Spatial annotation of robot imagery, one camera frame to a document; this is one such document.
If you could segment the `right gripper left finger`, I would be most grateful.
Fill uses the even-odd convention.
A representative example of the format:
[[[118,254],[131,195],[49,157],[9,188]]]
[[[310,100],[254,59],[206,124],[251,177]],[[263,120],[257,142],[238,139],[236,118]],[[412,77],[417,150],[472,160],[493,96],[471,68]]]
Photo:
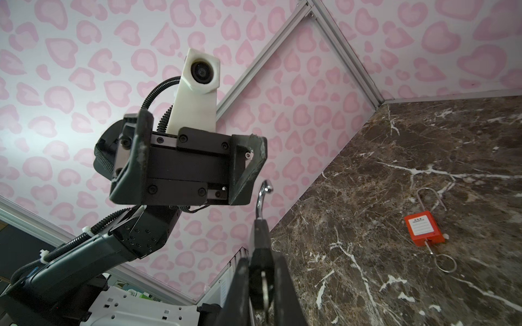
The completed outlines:
[[[245,326],[248,324],[250,316],[249,275],[249,261],[247,258],[241,258],[238,261],[224,306],[214,325]]]

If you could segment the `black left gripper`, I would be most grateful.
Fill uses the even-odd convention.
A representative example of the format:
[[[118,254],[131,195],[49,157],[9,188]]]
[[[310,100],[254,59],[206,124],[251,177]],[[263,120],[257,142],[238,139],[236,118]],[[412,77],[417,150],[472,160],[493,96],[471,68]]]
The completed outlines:
[[[126,114],[95,145],[95,171],[117,205],[248,205],[268,157],[266,137],[184,128],[154,131],[148,110]]]

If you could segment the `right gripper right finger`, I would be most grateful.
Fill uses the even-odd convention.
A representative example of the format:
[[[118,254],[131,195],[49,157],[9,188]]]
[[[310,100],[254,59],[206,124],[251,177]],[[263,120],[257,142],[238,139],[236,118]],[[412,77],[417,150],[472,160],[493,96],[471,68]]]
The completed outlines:
[[[283,255],[275,256],[274,318],[275,325],[306,326],[307,320],[299,303],[294,284]]]

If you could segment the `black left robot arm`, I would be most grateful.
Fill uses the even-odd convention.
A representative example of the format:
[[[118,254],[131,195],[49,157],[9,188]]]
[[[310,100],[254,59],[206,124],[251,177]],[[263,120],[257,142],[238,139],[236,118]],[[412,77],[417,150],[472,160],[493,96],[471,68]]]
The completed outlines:
[[[183,127],[154,130],[144,109],[110,126],[94,166],[122,209],[17,270],[1,307],[18,325],[79,325],[107,282],[103,274],[163,248],[192,206],[248,205],[267,140]]]

